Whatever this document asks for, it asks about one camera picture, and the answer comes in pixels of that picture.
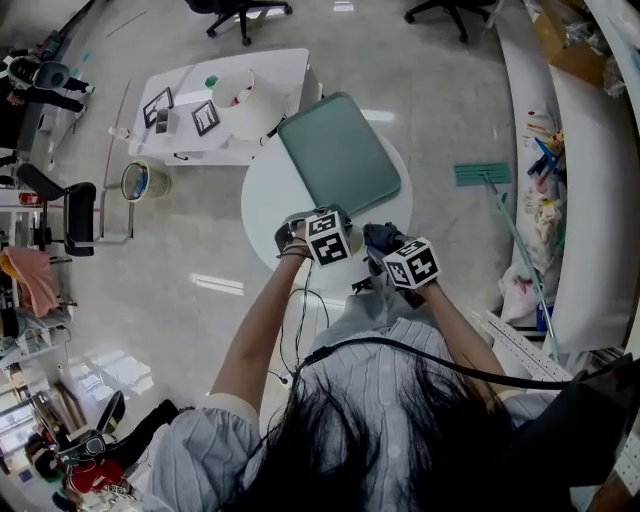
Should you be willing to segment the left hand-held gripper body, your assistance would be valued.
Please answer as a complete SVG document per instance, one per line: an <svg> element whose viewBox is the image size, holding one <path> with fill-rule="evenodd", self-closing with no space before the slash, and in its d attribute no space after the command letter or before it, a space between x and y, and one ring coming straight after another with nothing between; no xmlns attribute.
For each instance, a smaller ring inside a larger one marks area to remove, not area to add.
<svg viewBox="0 0 640 512"><path fill-rule="evenodd" d="M295 224L301 220L306 221L308 250L289 246ZM337 214L327 214L326 209L291 215L285 219L274 236L279 258L301 256L312 260L320 268L346 260L350 257L347 229L339 224Z"/></svg>

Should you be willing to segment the dark blue cloth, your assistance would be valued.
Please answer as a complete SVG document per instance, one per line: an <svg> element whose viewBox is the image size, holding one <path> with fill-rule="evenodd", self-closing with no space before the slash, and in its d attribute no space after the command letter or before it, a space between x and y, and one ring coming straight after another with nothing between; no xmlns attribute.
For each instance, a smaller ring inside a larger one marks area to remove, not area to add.
<svg viewBox="0 0 640 512"><path fill-rule="evenodd" d="M368 223L362 232L367 254L377 260L403 247L406 239L406 235L391 222L384 225Z"/></svg>

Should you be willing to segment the person's left forearm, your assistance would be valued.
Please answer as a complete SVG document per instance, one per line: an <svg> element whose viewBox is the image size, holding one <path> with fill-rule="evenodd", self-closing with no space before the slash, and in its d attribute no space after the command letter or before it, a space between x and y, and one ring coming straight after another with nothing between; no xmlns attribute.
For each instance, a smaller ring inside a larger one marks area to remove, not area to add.
<svg viewBox="0 0 640 512"><path fill-rule="evenodd" d="M309 251L289 246L242 320L213 383L213 394L244 400L261 409L269 365L282 327L295 277Z"/></svg>

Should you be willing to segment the person's right forearm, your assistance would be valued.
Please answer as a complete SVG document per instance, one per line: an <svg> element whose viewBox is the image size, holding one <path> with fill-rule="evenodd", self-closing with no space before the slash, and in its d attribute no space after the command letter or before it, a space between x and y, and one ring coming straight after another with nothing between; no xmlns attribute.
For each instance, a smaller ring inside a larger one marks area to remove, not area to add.
<svg viewBox="0 0 640 512"><path fill-rule="evenodd" d="M505 375L487 342L460 313L436 280L421 286L417 292L431 310L456 364L495 375Z"/></svg>

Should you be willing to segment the pink plastic bag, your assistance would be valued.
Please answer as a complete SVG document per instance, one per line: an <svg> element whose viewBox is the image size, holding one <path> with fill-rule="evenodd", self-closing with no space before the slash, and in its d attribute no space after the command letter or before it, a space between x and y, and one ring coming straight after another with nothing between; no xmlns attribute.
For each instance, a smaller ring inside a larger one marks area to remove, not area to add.
<svg viewBox="0 0 640 512"><path fill-rule="evenodd" d="M498 282L503 298L501 319L513 322L533 313L538 304L533 280L521 263L513 263Z"/></svg>

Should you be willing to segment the white lampshade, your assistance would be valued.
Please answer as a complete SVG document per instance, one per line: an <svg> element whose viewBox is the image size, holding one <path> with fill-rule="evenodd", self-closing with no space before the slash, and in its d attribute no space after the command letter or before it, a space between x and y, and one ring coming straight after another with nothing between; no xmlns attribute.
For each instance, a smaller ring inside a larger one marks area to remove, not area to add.
<svg viewBox="0 0 640 512"><path fill-rule="evenodd" d="M253 70L220 76L211 89L211 102L221 124L243 141L272 132L286 109L285 94Z"/></svg>

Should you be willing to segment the white perforated board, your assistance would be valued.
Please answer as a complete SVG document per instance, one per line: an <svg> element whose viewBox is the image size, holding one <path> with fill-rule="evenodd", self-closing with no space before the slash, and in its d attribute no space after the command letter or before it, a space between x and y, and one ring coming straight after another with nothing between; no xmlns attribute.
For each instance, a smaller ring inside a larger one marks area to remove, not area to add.
<svg viewBox="0 0 640 512"><path fill-rule="evenodd" d="M568 381L572 375L522 336L512 326L487 311L481 324L494 337L494 347L506 348L537 380ZM640 493L640 437L631 432L614 466L631 494Z"/></svg>

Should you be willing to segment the low white rectangular table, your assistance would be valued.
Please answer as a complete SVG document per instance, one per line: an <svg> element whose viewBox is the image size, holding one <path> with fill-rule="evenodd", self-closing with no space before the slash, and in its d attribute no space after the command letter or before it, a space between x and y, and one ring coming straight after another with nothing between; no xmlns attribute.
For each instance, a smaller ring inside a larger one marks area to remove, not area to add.
<svg viewBox="0 0 640 512"><path fill-rule="evenodd" d="M169 166L247 166L267 143L266 138L240 141L224 123L200 135L192 113L211 99L205 81L251 70L266 79L285 99L286 116L317 102L322 84L309 63L305 48L239 54L176 68L149 78L145 84L135 123L130 129L128 154L133 158L161 161ZM147 127L144 114L158 96L168 92L173 101L166 134Z"/></svg>

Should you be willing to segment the blue plastic tool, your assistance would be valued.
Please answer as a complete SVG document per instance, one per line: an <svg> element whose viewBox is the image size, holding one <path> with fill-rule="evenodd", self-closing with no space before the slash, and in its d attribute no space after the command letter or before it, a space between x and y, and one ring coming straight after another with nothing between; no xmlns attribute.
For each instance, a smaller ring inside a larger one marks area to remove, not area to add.
<svg viewBox="0 0 640 512"><path fill-rule="evenodd" d="M557 173L561 157L564 155L564 146L560 145L556 149L554 145L549 146L539 138L535 138L535 143L542 151L542 156L528 169L527 174L529 176L542 175L544 171Z"/></svg>

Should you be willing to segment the white curved counter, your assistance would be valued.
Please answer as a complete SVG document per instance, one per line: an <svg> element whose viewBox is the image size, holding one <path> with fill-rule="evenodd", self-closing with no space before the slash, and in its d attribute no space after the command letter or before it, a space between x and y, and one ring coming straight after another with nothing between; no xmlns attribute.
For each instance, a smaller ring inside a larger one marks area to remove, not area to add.
<svg viewBox="0 0 640 512"><path fill-rule="evenodd" d="M548 64L521 0L495 17L511 90L517 187L531 186L531 111L549 113L565 136L564 254L552 325L561 354L620 347L640 273L640 158L626 105Z"/></svg>

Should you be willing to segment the black office chair orange cushion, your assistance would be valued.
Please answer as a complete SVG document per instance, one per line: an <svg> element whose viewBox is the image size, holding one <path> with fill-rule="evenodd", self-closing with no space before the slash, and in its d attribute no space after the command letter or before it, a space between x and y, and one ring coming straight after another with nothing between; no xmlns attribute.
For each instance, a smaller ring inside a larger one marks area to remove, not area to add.
<svg viewBox="0 0 640 512"><path fill-rule="evenodd" d="M469 36L459 11L465 10L472 14L476 14L480 16L483 21L487 22L490 17L487 7L494 6L497 1L498 0L426 0L425 2L408 10L404 14L404 20L408 24L413 24L415 22L416 14L435 8L442 8L457 26L460 42L466 44L469 41Z"/></svg>

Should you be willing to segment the person's light striped shirt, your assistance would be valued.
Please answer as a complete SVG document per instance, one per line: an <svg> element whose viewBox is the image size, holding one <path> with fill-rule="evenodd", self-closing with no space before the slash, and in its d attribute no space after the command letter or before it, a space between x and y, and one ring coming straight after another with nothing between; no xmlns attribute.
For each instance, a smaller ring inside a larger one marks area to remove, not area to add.
<svg viewBox="0 0 640 512"><path fill-rule="evenodd" d="M279 420L228 394L181 414L158 448L146 512L530 512L565 495L493 490L547 393L484 397L444 367L432 326L397 320L323 346Z"/></svg>

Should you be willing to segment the cardboard box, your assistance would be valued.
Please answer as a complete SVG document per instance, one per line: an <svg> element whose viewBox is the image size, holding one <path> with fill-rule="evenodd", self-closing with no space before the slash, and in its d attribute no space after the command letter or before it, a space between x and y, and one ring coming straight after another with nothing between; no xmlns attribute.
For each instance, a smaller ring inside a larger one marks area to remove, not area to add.
<svg viewBox="0 0 640 512"><path fill-rule="evenodd" d="M558 0L539 0L534 31L548 64L595 87L604 87L607 56L584 40L569 42L569 25L584 19Z"/></svg>

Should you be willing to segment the black picture frame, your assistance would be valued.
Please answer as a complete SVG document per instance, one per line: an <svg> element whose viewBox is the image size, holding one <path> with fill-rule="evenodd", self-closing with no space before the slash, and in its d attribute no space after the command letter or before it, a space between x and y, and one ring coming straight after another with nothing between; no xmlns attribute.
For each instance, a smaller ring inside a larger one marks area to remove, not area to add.
<svg viewBox="0 0 640 512"><path fill-rule="evenodd" d="M191 113L191 116L200 137L203 137L220 123L214 105L210 100L196 108Z"/></svg>
<svg viewBox="0 0 640 512"><path fill-rule="evenodd" d="M157 121L158 112L173 107L173 97L169 87L163 89L157 96L150 100L142 109L146 128L150 128Z"/></svg>

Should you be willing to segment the black chair with chrome frame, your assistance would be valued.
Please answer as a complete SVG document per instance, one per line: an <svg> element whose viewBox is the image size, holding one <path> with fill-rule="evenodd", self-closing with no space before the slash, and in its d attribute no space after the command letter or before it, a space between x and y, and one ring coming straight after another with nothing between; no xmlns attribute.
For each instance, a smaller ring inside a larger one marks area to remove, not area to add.
<svg viewBox="0 0 640 512"><path fill-rule="evenodd" d="M39 250L58 243L71 257L90 257L97 246L121 246L134 237L135 205L129 202L127 231L122 240L108 240L105 236L106 196L109 191L121 190L121 185L105 185L100 195L99 233L94 236L94 206L97 189L90 182L63 188L30 163L21 164L17 178L43 200L40 223L33 230L33 241ZM54 239L48 225L49 204L62 199L62 238Z"/></svg>

